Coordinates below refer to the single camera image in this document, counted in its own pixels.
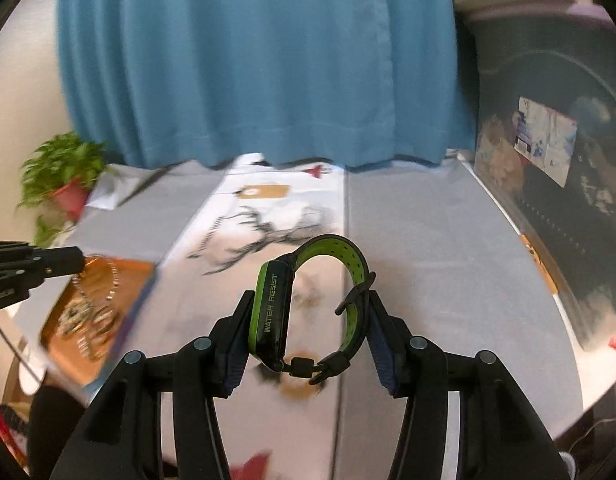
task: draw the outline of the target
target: cable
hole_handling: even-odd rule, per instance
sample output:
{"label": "cable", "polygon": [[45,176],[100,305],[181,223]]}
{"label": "cable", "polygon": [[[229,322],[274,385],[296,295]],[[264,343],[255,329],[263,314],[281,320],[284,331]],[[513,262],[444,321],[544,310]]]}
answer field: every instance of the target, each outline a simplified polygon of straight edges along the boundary
{"label": "cable", "polygon": [[32,370],[32,368],[30,367],[30,365],[28,364],[28,362],[24,359],[24,356],[21,355],[21,353],[19,352],[19,350],[17,350],[13,344],[10,342],[10,340],[6,337],[6,334],[4,333],[4,331],[2,330],[2,327],[0,327],[0,336],[2,336],[2,339],[4,340],[4,342],[6,343],[6,345],[8,345],[8,348],[10,348],[10,350],[12,351],[13,354],[15,354],[15,356],[17,357],[18,361],[23,364],[24,368],[28,371],[28,373],[32,376],[32,378],[37,381],[37,384],[41,384],[41,380],[37,377],[37,374],[34,373],[34,371]]}
{"label": "cable", "polygon": [[572,448],[574,448],[579,442],[581,442],[582,440],[584,440],[592,430],[594,430],[597,426],[599,426],[600,424],[605,424],[607,422],[616,422],[616,416],[612,417],[612,418],[600,418],[597,422],[595,422],[590,429],[584,433],[583,435],[581,435],[577,440],[575,440],[575,442],[572,443],[572,446],[570,446],[570,449],[568,450],[568,453],[570,453],[572,451]]}

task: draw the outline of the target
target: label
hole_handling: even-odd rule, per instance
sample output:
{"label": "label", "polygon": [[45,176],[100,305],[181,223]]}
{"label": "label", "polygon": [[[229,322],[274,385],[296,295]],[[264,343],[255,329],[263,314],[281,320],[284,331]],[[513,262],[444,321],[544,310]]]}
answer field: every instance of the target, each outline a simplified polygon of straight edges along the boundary
{"label": "label", "polygon": [[285,198],[290,186],[281,184],[268,184],[265,186],[244,186],[237,195],[241,200],[253,200],[256,198]]}
{"label": "label", "polygon": [[533,245],[530,243],[530,241],[528,241],[528,238],[526,238],[525,235],[520,235],[520,238],[528,249],[528,252],[532,256],[534,264],[537,266],[537,269],[539,269],[539,272],[544,277],[544,280],[546,281],[546,285],[548,286],[548,290],[550,290],[550,293],[556,294],[557,292],[559,292],[556,283],[550,275],[550,272],[548,272],[548,269],[546,269],[546,266],[544,265],[543,261],[541,261],[541,258],[537,255],[537,251],[534,250]]}
{"label": "label", "polygon": [[577,121],[535,103],[519,98],[515,149],[532,164],[564,187],[577,137]]}

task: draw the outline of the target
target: blue gripper pad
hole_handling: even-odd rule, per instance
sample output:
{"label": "blue gripper pad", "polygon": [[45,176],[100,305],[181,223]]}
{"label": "blue gripper pad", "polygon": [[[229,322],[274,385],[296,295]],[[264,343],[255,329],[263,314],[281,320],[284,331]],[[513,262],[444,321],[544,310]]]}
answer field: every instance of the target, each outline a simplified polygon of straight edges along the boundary
{"label": "blue gripper pad", "polygon": [[230,395],[242,382],[243,372],[248,361],[248,327],[250,316],[244,316],[237,327],[235,337],[226,352],[226,376],[224,387]]}
{"label": "blue gripper pad", "polygon": [[377,370],[379,381],[392,396],[397,393],[398,381],[395,375],[394,354],[390,350],[390,344],[379,323],[374,308],[370,308],[370,323],[368,324],[368,346],[373,355],[374,367]]}

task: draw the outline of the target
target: white wall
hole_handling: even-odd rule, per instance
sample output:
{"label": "white wall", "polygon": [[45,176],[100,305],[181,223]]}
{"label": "white wall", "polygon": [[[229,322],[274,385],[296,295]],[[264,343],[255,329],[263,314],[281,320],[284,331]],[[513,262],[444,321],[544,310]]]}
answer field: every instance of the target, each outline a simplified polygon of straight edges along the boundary
{"label": "white wall", "polygon": [[[21,340],[21,330],[15,325],[5,310],[0,310],[0,327],[11,344],[17,347]],[[8,399],[3,399],[3,391],[6,387],[6,379],[8,378],[8,372],[14,358],[15,354],[13,354],[0,335],[0,402],[3,400],[8,401]]]}
{"label": "white wall", "polygon": [[32,240],[35,211],[21,199],[19,167],[71,129],[56,56],[56,0],[22,0],[0,32],[0,240]]}

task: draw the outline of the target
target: sticker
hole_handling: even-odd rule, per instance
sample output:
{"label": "sticker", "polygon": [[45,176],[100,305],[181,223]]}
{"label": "sticker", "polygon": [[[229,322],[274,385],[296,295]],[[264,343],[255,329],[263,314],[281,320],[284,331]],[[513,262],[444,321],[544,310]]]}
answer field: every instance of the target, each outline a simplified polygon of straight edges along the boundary
{"label": "sticker", "polygon": [[515,149],[564,187],[577,136],[577,121],[525,97],[515,114]]}
{"label": "sticker", "polygon": [[546,266],[544,265],[543,261],[541,261],[541,258],[537,254],[537,251],[534,250],[534,247],[530,243],[528,238],[526,238],[525,235],[520,235],[520,238],[521,238],[521,241],[526,246],[526,248],[528,249],[528,252],[532,256],[532,259],[534,261],[534,264],[537,266],[537,269],[539,269],[539,272],[544,277],[544,280],[546,281],[546,285],[548,286],[548,290],[550,290],[550,293],[556,294],[557,292],[559,292],[559,290],[557,289],[556,283],[554,282],[552,276],[550,275],[550,272],[548,272],[548,269],[546,269]]}
{"label": "sticker", "polygon": [[288,190],[290,190],[290,186],[283,186],[281,184],[244,186],[237,195],[237,198],[242,200],[252,200],[255,198],[284,198],[288,195]]}
{"label": "sticker", "polygon": [[261,451],[242,466],[230,466],[230,478],[232,480],[264,480],[268,477],[270,455],[269,451]]}

